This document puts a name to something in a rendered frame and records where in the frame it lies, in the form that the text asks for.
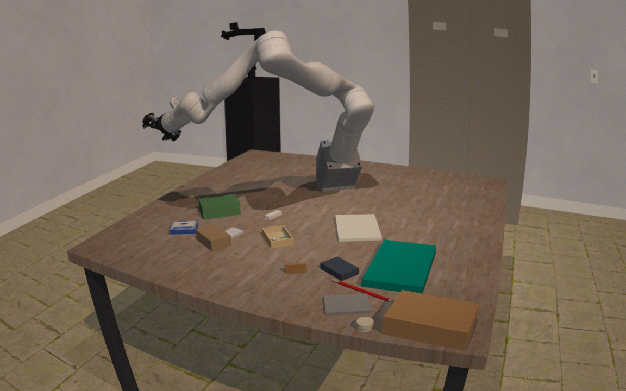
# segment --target red pencil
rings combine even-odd
[[[387,298],[387,297],[385,297],[384,295],[375,294],[375,293],[373,293],[373,292],[369,292],[369,291],[367,291],[367,290],[365,290],[365,289],[357,288],[357,287],[355,287],[354,285],[350,285],[350,284],[347,284],[346,282],[341,282],[341,281],[339,281],[339,280],[335,280],[334,278],[333,278],[333,282],[337,282],[337,283],[338,283],[338,284],[340,284],[340,285],[344,285],[345,287],[348,287],[348,288],[351,288],[351,289],[357,290],[357,291],[362,292],[362,293],[365,293],[365,294],[370,294],[370,295],[372,295],[373,297],[377,297],[378,299],[383,299],[383,300],[385,300],[385,301],[393,302],[393,300],[388,299],[388,298]]]

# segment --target black table leg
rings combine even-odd
[[[105,276],[85,268],[84,271],[86,281],[89,282],[91,299],[100,324],[100,331],[103,332],[103,338],[108,347],[112,366],[115,367],[117,380],[120,381],[120,387],[122,387],[122,391],[139,391],[132,367],[129,366],[127,352],[124,350],[124,344],[122,344],[122,336],[120,336],[120,329],[117,327],[115,312],[112,311]]]
[[[444,391],[462,391],[467,379],[467,368],[448,367]]]

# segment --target green box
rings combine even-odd
[[[361,279],[361,286],[424,293],[436,246],[384,240]]]
[[[235,194],[199,199],[199,213],[204,220],[241,214],[241,202]]]

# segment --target gray wall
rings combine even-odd
[[[409,148],[409,41],[407,2],[373,0],[311,2],[151,2],[152,111],[170,108],[171,97],[202,94],[253,43],[253,36],[221,38],[238,22],[241,29],[280,30],[303,62],[322,62],[367,92],[375,111],[359,143],[362,160],[407,165]],[[261,69],[258,76],[273,76]],[[291,81],[280,81],[281,151],[318,153],[331,139],[344,111],[335,97],[320,97]],[[180,138],[156,150],[226,158],[224,106],[202,124],[188,124]]]
[[[626,209],[626,2],[531,5],[523,193]]]
[[[153,152],[148,45],[148,0],[0,0],[0,223]]]

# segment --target wooden table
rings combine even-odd
[[[198,199],[235,193],[241,215],[202,220]],[[266,220],[264,215],[283,215]],[[506,180],[364,162],[353,190],[323,193],[315,156],[251,150],[194,178],[69,250],[84,267],[101,330],[122,389],[137,389],[105,276],[198,311],[285,336],[393,358],[449,366],[445,389],[462,389],[467,369],[489,356],[502,264]],[[323,295],[354,294],[331,282],[320,262],[339,256],[361,273],[380,242],[338,242],[335,215],[375,213],[384,239],[436,245],[424,293],[477,302],[477,324],[464,351],[357,332],[358,314],[325,316]],[[191,235],[169,235],[175,220],[197,220],[244,233],[210,252]],[[284,225],[292,247],[269,248],[261,228]],[[286,274],[286,262],[306,262]],[[371,289],[394,299],[398,292]],[[388,302],[370,298],[376,329]]]

